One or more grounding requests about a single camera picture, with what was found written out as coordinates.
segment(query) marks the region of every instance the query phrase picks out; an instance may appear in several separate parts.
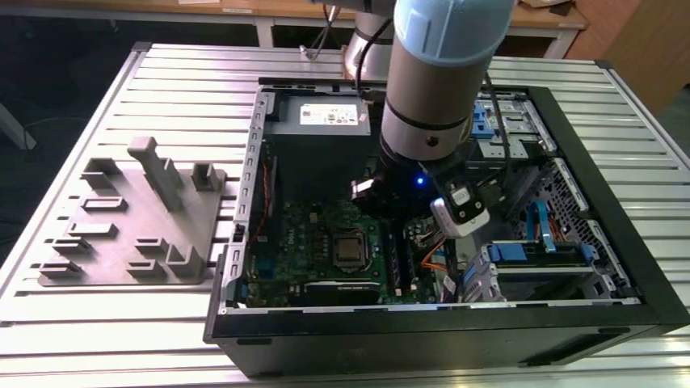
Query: green circuit board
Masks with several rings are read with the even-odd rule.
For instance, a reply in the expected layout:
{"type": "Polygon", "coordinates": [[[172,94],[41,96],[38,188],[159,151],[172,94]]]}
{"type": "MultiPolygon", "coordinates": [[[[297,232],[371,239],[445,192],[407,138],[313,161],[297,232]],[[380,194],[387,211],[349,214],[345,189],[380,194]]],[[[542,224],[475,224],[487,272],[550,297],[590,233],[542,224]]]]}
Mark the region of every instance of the green circuit board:
{"type": "Polygon", "coordinates": [[[388,286],[388,269],[379,222],[363,215],[347,200],[329,204],[285,203],[281,213],[277,253],[252,255],[249,304],[288,306],[291,287],[308,281],[367,280],[381,284],[380,304],[435,302],[432,280],[420,279],[416,290],[403,294],[388,286]],[[360,235],[365,240],[365,262],[351,272],[333,265],[333,238],[360,235]]]}

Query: table leg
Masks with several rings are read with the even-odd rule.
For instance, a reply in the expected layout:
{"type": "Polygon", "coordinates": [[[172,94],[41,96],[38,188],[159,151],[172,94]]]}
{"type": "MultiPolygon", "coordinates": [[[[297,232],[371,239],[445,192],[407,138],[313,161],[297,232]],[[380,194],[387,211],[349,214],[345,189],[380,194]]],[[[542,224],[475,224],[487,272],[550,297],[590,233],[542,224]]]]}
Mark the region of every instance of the table leg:
{"type": "Polygon", "coordinates": [[[259,47],[272,49],[272,18],[255,18],[256,35],[259,36],[259,47]]]}
{"type": "Polygon", "coordinates": [[[578,30],[562,30],[558,33],[556,38],[552,40],[547,53],[543,57],[547,59],[563,59],[564,54],[568,52],[570,46],[575,41],[578,32],[578,30]]]}
{"type": "Polygon", "coordinates": [[[8,109],[0,104],[0,132],[2,132],[9,140],[16,144],[20,150],[33,150],[36,140],[25,131],[20,122],[12,116],[8,109]]]}

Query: blue cable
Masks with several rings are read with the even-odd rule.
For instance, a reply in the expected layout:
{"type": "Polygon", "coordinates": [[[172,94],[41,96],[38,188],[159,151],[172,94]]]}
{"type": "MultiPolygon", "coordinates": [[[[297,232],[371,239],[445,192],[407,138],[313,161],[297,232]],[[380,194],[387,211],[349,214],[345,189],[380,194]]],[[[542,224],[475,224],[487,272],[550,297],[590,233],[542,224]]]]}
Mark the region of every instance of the blue cable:
{"type": "Polygon", "coordinates": [[[542,230],[543,245],[547,252],[551,253],[556,251],[556,246],[552,244],[551,226],[548,225],[548,210],[547,204],[543,200],[535,200],[527,208],[527,239],[535,239],[535,222],[532,219],[535,210],[539,212],[539,229],[542,230]]]}

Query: dark floor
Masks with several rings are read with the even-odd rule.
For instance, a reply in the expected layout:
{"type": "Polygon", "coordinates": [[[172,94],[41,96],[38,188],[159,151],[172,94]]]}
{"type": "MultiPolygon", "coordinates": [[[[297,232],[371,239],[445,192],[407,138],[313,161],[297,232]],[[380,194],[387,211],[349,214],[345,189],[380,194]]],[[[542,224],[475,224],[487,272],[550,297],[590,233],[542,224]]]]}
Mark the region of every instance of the dark floor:
{"type": "Polygon", "coordinates": [[[666,107],[658,119],[675,143],[684,153],[690,154],[690,86],[678,93],[672,104],[666,107]]]}
{"type": "MultiPolygon", "coordinates": [[[[276,46],[311,43],[317,28],[277,27],[276,46]]],[[[327,48],[349,39],[336,30],[327,48]]],[[[156,43],[256,46],[251,26],[192,23],[0,17],[0,103],[38,146],[20,151],[0,135],[0,263],[42,198],[92,111],[98,105],[137,40],[156,43]]],[[[660,122],[690,150],[690,91],[684,90],[660,122]]]]}

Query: power supply label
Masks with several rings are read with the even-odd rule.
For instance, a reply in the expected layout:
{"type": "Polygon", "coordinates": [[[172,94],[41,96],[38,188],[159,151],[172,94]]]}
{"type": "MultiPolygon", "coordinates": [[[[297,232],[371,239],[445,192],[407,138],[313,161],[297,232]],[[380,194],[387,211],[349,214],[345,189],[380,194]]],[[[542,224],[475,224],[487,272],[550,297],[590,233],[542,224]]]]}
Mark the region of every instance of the power supply label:
{"type": "Polygon", "coordinates": [[[357,125],[356,105],[305,103],[300,109],[301,125],[357,125]]]}

